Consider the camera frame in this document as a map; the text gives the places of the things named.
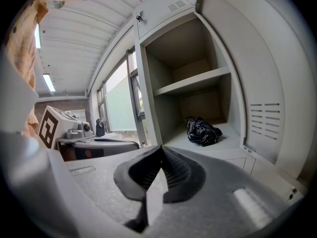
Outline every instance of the white cabinet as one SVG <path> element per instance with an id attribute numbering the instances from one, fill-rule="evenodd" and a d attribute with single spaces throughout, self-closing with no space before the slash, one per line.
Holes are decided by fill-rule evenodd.
<path id="1" fill-rule="evenodd" d="M 309 61 L 312 49 L 299 39 L 305 27 L 295 32 L 299 23 L 288 22 L 297 13 L 287 1 L 268 1 L 197 0 L 197 8 L 226 44 L 239 74 L 245 146 L 296 179 L 316 151 L 316 67 Z"/>
<path id="2" fill-rule="evenodd" d="M 136 20 L 139 39 L 168 18 L 192 7 L 188 0 L 144 1 L 135 9 L 136 15 L 141 15 L 143 18 L 141 21 Z"/>
<path id="3" fill-rule="evenodd" d="M 231 162 L 285 197 L 292 181 L 298 184 L 295 179 L 312 145 L 310 135 L 303 137 L 305 128 L 313 134 L 316 127 L 316 92 L 308 96 L 308 89 L 315 89 L 314 80 L 307 78 L 305 61 L 300 81 L 308 80 L 309 86 L 303 86 L 306 95 L 300 97 L 302 88 L 294 82 L 294 67 L 289 75 L 285 72 L 290 53 L 279 56 L 280 51 L 267 44 L 272 42 L 267 32 L 261 29 L 260 33 L 259 26 L 249 20 L 255 15 L 246 16 L 250 6 L 232 6 L 228 0 L 197 0 L 197 12 L 191 2 L 184 2 L 184 8 L 174 7 L 179 11 L 175 13 L 169 9 L 173 1 L 147 0 L 136 10 L 145 14 L 141 22 L 136 21 L 135 49 L 151 141 Z M 274 30 L 282 26 L 274 25 Z M 288 80 L 299 88 L 290 91 Z M 304 103 L 310 109 L 311 124 L 298 113 Z M 223 137 L 208 147 L 191 143 L 186 133 L 189 116 L 204 118 L 218 127 Z M 294 119 L 301 121 L 295 122 L 302 133 L 300 142 L 295 137 L 298 130 L 291 124 Z M 295 144 L 304 149 L 302 155 Z M 258 159 L 267 160 L 274 168 L 263 168 Z M 283 170 L 287 178 L 281 178 L 276 170 Z"/>

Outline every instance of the window frame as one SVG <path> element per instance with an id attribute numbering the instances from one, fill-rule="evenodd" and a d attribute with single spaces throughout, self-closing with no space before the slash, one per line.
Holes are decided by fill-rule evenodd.
<path id="1" fill-rule="evenodd" d="M 99 117 L 100 117 L 101 114 L 99 111 L 99 107 L 100 107 L 100 105 L 103 105 L 104 109 L 105 109 L 106 124 L 107 124 L 106 132 L 111 133 L 112 130 L 111 130 L 109 115 L 108 115 L 108 111 L 107 111 L 107 104 L 106 104 L 106 82 L 116 72 L 116 70 L 126 61 L 127 62 L 127 72 L 128 72 L 127 75 L 128 75 L 128 83 L 129 83 L 129 90 L 130 90 L 131 106 L 132 106 L 134 121 L 135 121 L 135 125 L 137 128 L 137 133 L 138 133 L 138 137 L 140 140 L 140 144 L 147 145 L 148 143 L 147 143 L 147 139 L 145 136 L 145 130 L 143 127 L 143 120 L 145 120 L 145 113 L 140 112 L 141 107 L 140 107 L 140 102 L 138 101 L 139 96 L 138 96 L 137 87 L 141 91 L 140 86 L 139 86 L 137 79 L 136 79 L 136 77 L 138 76 L 138 69 L 136 68 L 130 73 L 130 68 L 134 68 L 133 55 L 132 55 L 133 52 L 135 52 L 134 47 L 132 49 L 126 51 L 126 54 L 113 67 L 113 69 L 110 71 L 110 73 L 108 74 L 108 76 L 105 78 L 102 85 L 98 89 L 97 99 L 100 98 L 100 93 L 102 93 L 102 92 L 104 93 L 102 99 L 100 98 L 101 100 L 98 101 L 98 112 L 99 112 Z"/>
<path id="2" fill-rule="evenodd" d="M 81 121 L 79 118 L 82 117 L 82 116 L 78 116 L 76 117 L 77 120 L 81 121 L 81 122 L 87 122 L 87 118 L 86 118 L 86 110 L 85 109 L 74 109 L 74 110 L 67 110 L 65 111 L 66 113 L 68 113 L 71 117 L 74 115 L 72 114 L 72 112 L 74 111 L 84 111 L 84 116 L 85 116 L 85 121 Z"/>

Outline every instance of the ventilation slot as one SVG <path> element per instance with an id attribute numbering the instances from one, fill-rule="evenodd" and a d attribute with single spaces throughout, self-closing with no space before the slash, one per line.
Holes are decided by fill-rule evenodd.
<path id="1" fill-rule="evenodd" d="M 269 131 L 269 132 L 272 132 L 272 133 L 276 133 L 276 134 L 278 134 L 278 132 L 277 131 L 274 131 L 274 130 L 270 130 L 270 129 L 265 129 L 266 131 Z"/>
<path id="2" fill-rule="evenodd" d="M 269 113 L 279 113 L 279 111 L 277 111 L 277 110 L 266 110 L 265 112 L 269 112 Z"/>
<path id="3" fill-rule="evenodd" d="M 271 137 L 271 136 L 269 136 L 269 135 L 265 135 L 266 137 L 268 137 L 268 138 L 271 138 L 271 139 L 274 139 L 274 140 L 277 140 L 277 138 L 276 137 Z"/>
<path id="4" fill-rule="evenodd" d="M 261 121 L 255 121 L 255 120 L 252 120 L 252 122 L 263 123 L 263 122 L 261 122 Z"/>
<path id="5" fill-rule="evenodd" d="M 252 125 L 252 127 L 258 128 L 258 129 L 262 129 L 261 127 L 258 127 L 258 126 L 255 126 L 255 125 Z"/>
<path id="6" fill-rule="evenodd" d="M 262 133 L 257 132 L 257 131 L 255 131 L 255 130 L 252 130 L 252 132 L 254 132 L 254 133 L 256 133 L 256 134 L 259 134 L 259 135 L 262 135 Z"/>
<path id="7" fill-rule="evenodd" d="M 276 117 L 265 117 L 266 119 L 272 119 L 272 120 L 279 120 L 279 118 Z"/>
<path id="8" fill-rule="evenodd" d="M 186 5 L 186 3 L 184 3 L 182 0 L 178 1 L 175 3 L 178 7 L 182 7 L 184 5 Z"/>
<path id="9" fill-rule="evenodd" d="M 272 124 L 272 123 L 265 123 L 266 125 L 270 125 L 270 126 L 274 126 L 274 127 L 279 127 L 279 125 L 277 125 L 277 124 Z"/>
<path id="10" fill-rule="evenodd" d="M 171 4 L 171 5 L 168 6 L 168 8 L 169 8 L 170 11 L 174 11 L 174 10 L 177 9 L 177 6 L 175 4 Z"/>

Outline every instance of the wall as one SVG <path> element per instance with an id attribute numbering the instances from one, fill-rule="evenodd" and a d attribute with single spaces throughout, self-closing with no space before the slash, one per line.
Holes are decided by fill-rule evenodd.
<path id="1" fill-rule="evenodd" d="M 188 96 L 180 96 L 178 102 L 184 122 L 187 117 L 202 117 L 205 120 L 221 118 L 219 99 L 214 90 L 203 90 Z"/>
<path id="2" fill-rule="evenodd" d="M 173 75 L 169 67 L 149 52 L 147 52 L 147 60 L 153 91 L 173 83 Z"/>
<path id="3" fill-rule="evenodd" d="M 175 97 L 169 95 L 156 96 L 154 101 L 160 134 L 164 140 L 182 124 L 179 104 Z"/>
<path id="4" fill-rule="evenodd" d="M 205 73 L 207 71 L 210 71 L 210 66 L 208 65 L 208 62 L 206 59 L 202 59 L 202 60 L 198 60 L 190 64 L 187 64 L 183 67 L 174 69 L 172 73 L 173 73 L 174 82 L 178 82 L 183 79 Z"/>
<path id="5" fill-rule="evenodd" d="M 47 105 L 62 111 L 84 109 L 86 114 L 86 121 L 89 122 L 90 125 L 92 125 L 91 127 L 94 127 L 96 125 L 95 123 L 92 124 L 88 99 L 38 102 L 35 104 L 35 115 L 39 123 L 41 123 L 42 116 Z"/>
<path id="6" fill-rule="evenodd" d="M 222 77 L 218 86 L 218 97 L 223 117 L 234 131 L 240 135 L 240 110 L 238 96 L 231 75 Z"/>
<path id="7" fill-rule="evenodd" d="M 210 70 L 228 66 L 220 50 L 220 47 L 216 43 L 215 39 L 211 36 L 208 29 L 205 26 L 202 26 L 202 31 L 204 34 L 206 56 Z"/>
<path id="8" fill-rule="evenodd" d="M 112 131 L 136 131 L 128 78 L 123 79 L 106 95 L 106 106 Z"/>

